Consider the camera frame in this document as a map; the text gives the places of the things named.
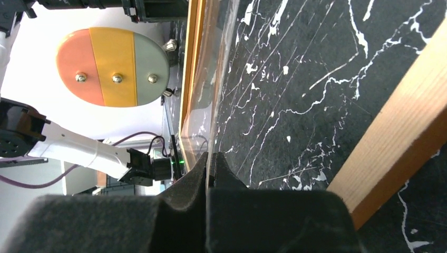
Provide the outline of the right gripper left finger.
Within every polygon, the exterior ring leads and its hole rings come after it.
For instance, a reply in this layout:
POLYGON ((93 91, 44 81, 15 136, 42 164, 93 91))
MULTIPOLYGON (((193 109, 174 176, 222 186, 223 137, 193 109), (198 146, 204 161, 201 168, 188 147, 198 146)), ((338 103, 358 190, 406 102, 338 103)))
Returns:
POLYGON ((204 252, 208 154, 156 196, 42 196, 1 252, 204 252))

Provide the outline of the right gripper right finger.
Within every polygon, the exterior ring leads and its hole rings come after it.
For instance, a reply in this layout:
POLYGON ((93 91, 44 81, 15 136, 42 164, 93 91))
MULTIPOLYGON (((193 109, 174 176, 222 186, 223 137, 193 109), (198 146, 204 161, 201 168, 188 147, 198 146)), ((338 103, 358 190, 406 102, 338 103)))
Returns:
POLYGON ((363 252, 342 199, 324 190, 255 190, 211 157, 207 252, 363 252))

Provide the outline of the brown wooden photo frame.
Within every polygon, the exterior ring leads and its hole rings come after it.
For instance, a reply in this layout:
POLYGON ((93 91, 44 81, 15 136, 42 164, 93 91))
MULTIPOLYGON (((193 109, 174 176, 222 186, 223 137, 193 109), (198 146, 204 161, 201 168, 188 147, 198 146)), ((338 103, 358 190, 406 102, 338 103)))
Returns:
POLYGON ((252 189, 328 189, 357 224, 446 141, 446 1, 240 1, 213 153, 252 189))

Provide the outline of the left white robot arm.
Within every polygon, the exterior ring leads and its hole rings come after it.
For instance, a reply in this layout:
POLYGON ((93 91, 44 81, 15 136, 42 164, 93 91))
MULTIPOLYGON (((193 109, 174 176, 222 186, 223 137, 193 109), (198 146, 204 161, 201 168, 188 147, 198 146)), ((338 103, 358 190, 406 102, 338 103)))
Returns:
MULTIPOLYGON (((158 23, 188 16, 187 1, 39 1, 48 10, 122 8, 132 22, 158 23)), ((69 34, 57 49, 56 67, 76 97, 109 108, 134 108, 172 96, 169 53, 142 34, 111 27, 92 27, 69 34)), ((1 98, 1 157, 50 158, 109 175, 119 182, 149 187, 154 181, 179 180, 178 150, 162 158, 121 148, 71 132, 34 107, 1 98)))

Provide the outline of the white cylinder with coloured lid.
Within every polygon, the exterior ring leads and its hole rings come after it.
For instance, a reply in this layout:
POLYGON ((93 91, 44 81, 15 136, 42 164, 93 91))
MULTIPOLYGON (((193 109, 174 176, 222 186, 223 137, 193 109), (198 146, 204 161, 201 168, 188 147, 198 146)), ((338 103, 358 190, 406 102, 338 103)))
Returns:
POLYGON ((134 23, 120 7, 49 10, 24 17, 1 97, 25 103, 93 139, 161 133, 169 80, 160 23, 134 23))

